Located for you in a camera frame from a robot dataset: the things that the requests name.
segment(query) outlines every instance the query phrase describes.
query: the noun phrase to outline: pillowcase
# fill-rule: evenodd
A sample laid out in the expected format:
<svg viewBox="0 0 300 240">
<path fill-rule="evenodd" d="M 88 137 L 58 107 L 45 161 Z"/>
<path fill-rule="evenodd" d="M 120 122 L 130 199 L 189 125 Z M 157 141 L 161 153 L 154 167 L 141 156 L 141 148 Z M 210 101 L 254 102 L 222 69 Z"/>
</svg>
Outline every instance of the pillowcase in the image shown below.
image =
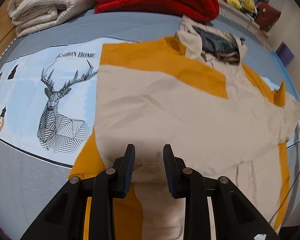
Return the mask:
<svg viewBox="0 0 300 240">
<path fill-rule="evenodd" d="M 265 1 L 256 3 L 258 17 L 255 22 L 260 26 L 260 30 L 268 32 L 272 26 L 279 20 L 281 12 L 274 9 Z"/>
</svg>

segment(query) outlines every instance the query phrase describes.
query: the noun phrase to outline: geometric deer print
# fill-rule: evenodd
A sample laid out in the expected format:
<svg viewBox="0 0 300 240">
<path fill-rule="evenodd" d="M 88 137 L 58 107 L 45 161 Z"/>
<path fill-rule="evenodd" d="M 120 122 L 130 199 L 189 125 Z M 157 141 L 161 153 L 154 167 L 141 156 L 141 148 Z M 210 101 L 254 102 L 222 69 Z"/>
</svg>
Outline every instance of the geometric deer print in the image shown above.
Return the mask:
<svg viewBox="0 0 300 240">
<path fill-rule="evenodd" d="M 65 82 L 64 86 L 54 90 L 54 83 L 51 76 L 54 70 L 47 77 L 44 69 L 41 73 L 41 81 L 47 87 L 44 93 L 48 97 L 47 104 L 40 118 L 37 136 L 40 144 L 46 150 L 53 149 L 53 153 L 73 153 L 80 145 L 89 138 L 89 131 L 84 120 L 70 119 L 58 113 L 58 104 L 61 98 L 71 91 L 74 84 L 87 81 L 97 75 L 98 70 L 93 72 L 93 66 L 87 60 L 89 70 L 78 78 L 78 70 L 74 78 Z"/>
</svg>

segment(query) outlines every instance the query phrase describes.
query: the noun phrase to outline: gray bed sheet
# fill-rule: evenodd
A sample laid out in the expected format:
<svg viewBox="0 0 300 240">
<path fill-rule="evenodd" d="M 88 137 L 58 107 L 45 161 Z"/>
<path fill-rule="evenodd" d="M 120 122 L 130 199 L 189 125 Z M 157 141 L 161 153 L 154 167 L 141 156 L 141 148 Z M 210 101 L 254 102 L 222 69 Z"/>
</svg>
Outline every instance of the gray bed sheet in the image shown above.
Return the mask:
<svg viewBox="0 0 300 240">
<path fill-rule="evenodd" d="M 94 14 L 93 10 L 63 25 L 16 39 L 0 60 L 9 60 L 56 46 L 109 36 L 135 41 L 153 41 L 171 36 L 179 29 L 180 18 L 162 14 L 113 12 Z M 285 75 L 258 39 L 239 25 L 219 16 L 212 23 L 238 37 L 245 37 L 249 50 L 244 62 L 277 84 Z M 300 154 L 289 151 L 292 178 L 300 167 Z M 67 181 L 70 169 L 36 159 L 0 141 L 0 226 L 12 240 L 18 240 L 55 193 Z M 300 177 L 292 192 L 290 214 L 300 201 Z"/>
</svg>

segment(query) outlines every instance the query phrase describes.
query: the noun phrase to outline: black cable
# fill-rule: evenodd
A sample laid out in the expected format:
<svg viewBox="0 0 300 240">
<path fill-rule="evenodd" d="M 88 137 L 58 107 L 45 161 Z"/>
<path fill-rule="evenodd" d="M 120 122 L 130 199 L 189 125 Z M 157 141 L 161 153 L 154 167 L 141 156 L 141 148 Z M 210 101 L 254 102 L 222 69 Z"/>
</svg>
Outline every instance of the black cable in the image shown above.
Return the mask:
<svg viewBox="0 0 300 240">
<path fill-rule="evenodd" d="M 279 206 L 278 210 L 274 213 L 274 215 L 273 215 L 272 218 L 270 219 L 269 224 L 272 222 L 272 220 L 273 220 L 273 218 L 275 217 L 275 215 L 279 212 L 280 208 L 282 208 L 283 204 L 284 204 L 285 201 L 287 200 L 287 198 L 288 198 L 288 196 L 289 196 L 289 193 L 290 193 L 290 191 L 292 190 L 294 184 L 297 182 L 297 179 L 298 179 L 299 175 L 300 175 L 300 171 L 299 171 L 298 175 L 296 176 L 296 178 L 295 178 L 293 184 L 291 185 L 291 187 L 290 187 L 290 189 L 289 189 L 287 195 L 285 196 L 284 200 L 282 201 L 281 205 Z"/>
<path fill-rule="evenodd" d="M 289 147 L 287 147 L 287 149 L 291 148 L 292 146 L 295 146 L 297 143 L 299 143 L 300 141 L 297 141 L 296 143 L 290 145 Z"/>
</svg>

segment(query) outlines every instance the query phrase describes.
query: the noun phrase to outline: silver rivet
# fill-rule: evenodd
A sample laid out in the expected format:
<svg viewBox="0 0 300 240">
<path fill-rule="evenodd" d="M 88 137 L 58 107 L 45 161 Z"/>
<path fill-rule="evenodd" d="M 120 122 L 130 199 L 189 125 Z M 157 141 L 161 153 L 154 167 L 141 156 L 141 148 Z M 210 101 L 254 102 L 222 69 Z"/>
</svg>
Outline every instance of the silver rivet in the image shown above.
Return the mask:
<svg viewBox="0 0 300 240">
<path fill-rule="evenodd" d="M 184 168 L 182 171 L 183 171 L 184 174 L 191 174 L 192 173 L 191 168 Z"/>
<path fill-rule="evenodd" d="M 76 184 L 78 181 L 79 181 L 79 178 L 78 178 L 78 177 L 72 177 L 72 178 L 70 179 L 70 183 L 71 183 L 71 184 Z"/>
<path fill-rule="evenodd" d="M 106 169 L 106 174 L 114 174 L 115 173 L 115 169 L 114 168 L 109 168 L 109 169 Z"/>
<path fill-rule="evenodd" d="M 223 184 L 227 184 L 229 182 L 229 179 L 227 177 L 220 177 L 220 182 Z"/>
</svg>

